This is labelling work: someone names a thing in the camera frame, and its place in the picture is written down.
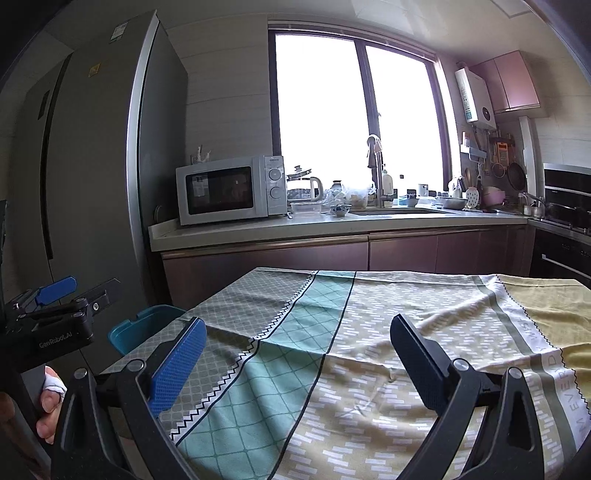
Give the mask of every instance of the window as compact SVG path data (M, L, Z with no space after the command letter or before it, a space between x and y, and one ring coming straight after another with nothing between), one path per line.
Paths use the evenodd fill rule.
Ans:
M447 189L432 62L365 40L283 31L269 32L269 60L274 154L286 173L300 165L325 188L333 180L369 186L366 140L375 134L400 193L419 183Z

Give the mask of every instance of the green stripe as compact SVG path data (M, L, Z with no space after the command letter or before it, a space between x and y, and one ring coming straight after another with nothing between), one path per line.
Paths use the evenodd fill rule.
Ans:
M558 430L558 436L560 437L560 443L562 445L562 451L565 458L565 461L568 461L574 454L577 453L577 447L574 444L574 437L573 432L570 429L569 421L566 418L566 414L562 408L562 404L558 399L558 394L556 393L556 385L554 383L554 378L544 370L542 366L542 356L538 353L533 353L529 345L527 345L524 338L519 334L519 331L513 325L513 322L509 318L509 316L503 312L501 307L496 300L495 293L488 289L482 279L478 275L472 276L473 282L476 284L478 289L487 296L491 308L495 312L497 318L501 321L501 323L505 326L505 329L513 338L517 349L521 352L522 355L525 355L530 358L530 366L531 369L540 376L540 380L542 382L542 390L544 391L544 397L548 402L548 406L550 407L550 411L552 412L552 416L554 417L554 423L556 424L556 429Z
M201 478L258 480L272 472L316 383L353 278L317 275L232 385L178 444Z

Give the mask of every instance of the small blue and white bowl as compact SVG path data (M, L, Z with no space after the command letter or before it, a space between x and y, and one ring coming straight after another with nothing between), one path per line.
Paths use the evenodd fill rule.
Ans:
M344 217L349 213L349 209L351 205L331 205L330 206L330 214L335 215L337 217Z

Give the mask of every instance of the microwave door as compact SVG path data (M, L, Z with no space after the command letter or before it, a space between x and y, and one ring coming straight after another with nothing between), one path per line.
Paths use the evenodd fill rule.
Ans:
M267 195L261 177L257 158L241 166L186 175L189 223L266 216Z

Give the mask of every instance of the zigzag trim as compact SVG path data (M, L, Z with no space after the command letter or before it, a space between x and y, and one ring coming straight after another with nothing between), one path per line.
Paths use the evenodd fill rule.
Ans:
M210 393L205 398L201 399L198 405L195 406L194 410L189 411L189 415L184 416L183 420L177 422L175 429L170 431L170 439L178 445L191 431L194 425L201 419L202 416L207 414L209 409L213 407L213 404L218 398L224 394L224 392L232 385L234 380L240 375L243 370L244 364L248 359L256 355L261 340L269 338L271 334L279 327L280 323L284 320L286 315L291 311L293 305L297 300L304 294L308 289L317 272L309 275L306 281L297 289L297 291L285 302L285 305L277 312L271 322L261 330L261 333L254 337L249 338L248 347L242 353L238 355L236 363L230 370L225 373L222 378L217 382L217 385L213 387Z
M544 337L544 340L546 340L546 342L548 342L548 345L550 345L552 348L560 351L560 361L562 362L562 366L564 367L565 370L571 370L573 372L573 375L574 375L574 384L577 387L577 391L579 392L579 395L581 395L581 398L583 399L583 402L585 403L585 406L587 407L587 414L589 416L591 416L591 410L589 410L589 403L587 402L587 399L584 397L583 393L581 392L581 390L579 388L579 383L577 382L577 372L576 372L576 370L574 368L569 368L564 363L564 357L562 355L562 349L560 347L557 347L557 346L552 345L552 342L550 342L550 340L548 340L548 338L546 337L546 335L544 335L544 332L542 332L542 330L540 330L540 327L535 322L535 320L532 317L530 317L530 314L529 313L527 313L527 310L525 309L525 307L523 305L521 305L521 303L518 303L517 301L515 301L515 299L509 293L509 290L507 290L507 287L505 286L505 284L501 281L501 279L497 275L495 275L495 276L496 276L496 279L499 281L499 283L501 285L503 285L503 288L505 289L505 292L507 293L507 296L511 300L513 300L516 305L519 305L519 307L521 307L521 309L523 310L523 313L525 313L525 316L528 317L531 320L531 323L534 324L535 328L538 330L538 332L540 333L540 335L542 337Z

